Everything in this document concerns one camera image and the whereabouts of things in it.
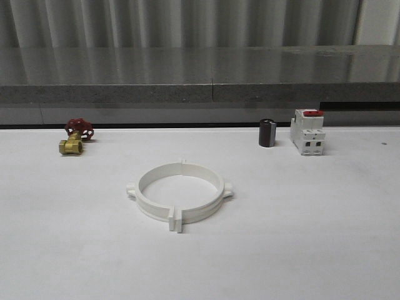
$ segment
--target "brass valve body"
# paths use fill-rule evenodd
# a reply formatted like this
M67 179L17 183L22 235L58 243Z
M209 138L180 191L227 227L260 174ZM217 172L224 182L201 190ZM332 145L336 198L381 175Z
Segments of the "brass valve body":
M81 133L74 131L67 141L60 141L59 150L61 154L81 154L83 150Z

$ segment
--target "brass gate valve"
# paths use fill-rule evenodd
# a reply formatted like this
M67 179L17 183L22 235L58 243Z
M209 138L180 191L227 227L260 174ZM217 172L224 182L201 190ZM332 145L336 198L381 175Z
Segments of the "brass gate valve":
M68 134L68 140L62 140L59 143L61 154L81 154L83 151L82 141L88 141L92 138L94 130L90 122L84 119L71 119L65 125Z

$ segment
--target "red valve handwheel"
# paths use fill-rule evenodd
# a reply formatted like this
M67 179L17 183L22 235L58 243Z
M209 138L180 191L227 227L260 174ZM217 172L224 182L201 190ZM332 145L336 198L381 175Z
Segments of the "red valve handwheel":
M68 123L65 125L65 130L68 136L74 133L74 131L79 131L81 133L83 141L90 140L94 134L92 124L82 118L69 120Z

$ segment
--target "white circuit breaker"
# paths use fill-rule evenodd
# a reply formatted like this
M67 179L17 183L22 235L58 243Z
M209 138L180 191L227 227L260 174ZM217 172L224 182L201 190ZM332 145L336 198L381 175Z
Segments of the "white circuit breaker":
M324 112L297 109L290 125L290 137L301 155L322 155L325 142Z

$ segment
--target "black cylinder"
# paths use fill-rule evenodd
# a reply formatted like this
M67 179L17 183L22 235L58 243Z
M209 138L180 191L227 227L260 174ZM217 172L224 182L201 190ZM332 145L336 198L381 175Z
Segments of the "black cylinder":
M262 147L273 147L275 145L276 123L272 119L260 121L260 133L258 143Z

